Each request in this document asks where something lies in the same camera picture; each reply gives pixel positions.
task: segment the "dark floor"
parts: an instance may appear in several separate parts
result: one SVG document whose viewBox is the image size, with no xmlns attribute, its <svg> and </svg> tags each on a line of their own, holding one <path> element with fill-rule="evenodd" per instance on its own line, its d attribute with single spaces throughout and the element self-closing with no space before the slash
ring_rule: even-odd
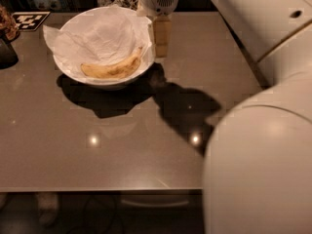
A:
<svg viewBox="0 0 312 234">
<path fill-rule="evenodd" d="M 45 228 L 33 194 L 10 194 L 0 211 L 0 234 L 204 233 L 200 194 L 188 195 L 187 205 L 166 208 L 126 206 L 119 193 L 60 193 L 59 198 L 58 219 Z"/>
</svg>

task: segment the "table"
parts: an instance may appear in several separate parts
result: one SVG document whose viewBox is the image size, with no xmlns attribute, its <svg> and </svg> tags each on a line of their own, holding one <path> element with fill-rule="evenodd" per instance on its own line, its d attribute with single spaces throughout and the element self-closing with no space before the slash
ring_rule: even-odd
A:
<svg viewBox="0 0 312 234">
<path fill-rule="evenodd" d="M 73 16 L 51 14 L 44 24 L 60 28 Z M 42 26 L 13 47 L 19 62 L 0 70 L 5 192 L 201 189 L 204 155 L 188 142 L 200 136 L 176 125 L 195 119 L 208 129 L 261 90 L 219 13 L 173 14 L 168 57 L 155 69 L 170 89 L 157 97 L 139 82 L 119 92 L 72 83 Z M 219 111 L 206 111 L 212 104 Z"/>
</svg>

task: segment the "banana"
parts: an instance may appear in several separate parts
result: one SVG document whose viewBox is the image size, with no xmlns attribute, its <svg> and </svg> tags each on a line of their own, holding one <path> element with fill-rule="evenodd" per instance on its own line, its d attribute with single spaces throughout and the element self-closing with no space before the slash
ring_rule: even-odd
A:
<svg viewBox="0 0 312 234">
<path fill-rule="evenodd" d="M 127 58 L 110 65 L 82 63 L 81 70 L 85 75 L 94 78 L 125 78 L 133 74 L 139 67 L 141 52 L 142 47 L 138 47 L 137 50 Z"/>
</svg>

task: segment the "white napkin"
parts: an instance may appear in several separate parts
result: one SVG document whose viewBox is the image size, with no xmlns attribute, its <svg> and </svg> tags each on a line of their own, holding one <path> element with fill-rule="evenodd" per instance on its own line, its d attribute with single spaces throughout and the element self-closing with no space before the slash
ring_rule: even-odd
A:
<svg viewBox="0 0 312 234">
<path fill-rule="evenodd" d="M 44 25 L 43 32 L 60 70 L 86 82 L 89 77 L 80 68 L 83 62 L 113 64 L 139 46 L 144 56 L 151 48 L 149 24 L 149 19 L 138 17 L 134 11 L 112 7 L 81 14 L 61 30 Z M 149 65 L 150 61 L 150 57 L 145 58 L 142 64 Z"/>
</svg>

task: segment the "screw hole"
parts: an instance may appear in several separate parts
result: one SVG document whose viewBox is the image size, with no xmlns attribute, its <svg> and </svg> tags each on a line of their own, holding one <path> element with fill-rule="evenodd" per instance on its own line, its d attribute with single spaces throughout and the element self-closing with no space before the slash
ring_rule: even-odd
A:
<svg viewBox="0 0 312 234">
<path fill-rule="evenodd" d="M 291 13 L 291 18 L 292 19 L 297 19 L 301 16 L 302 12 L 301 11 L 295 11 L 293 13 Z"/>
</svg>

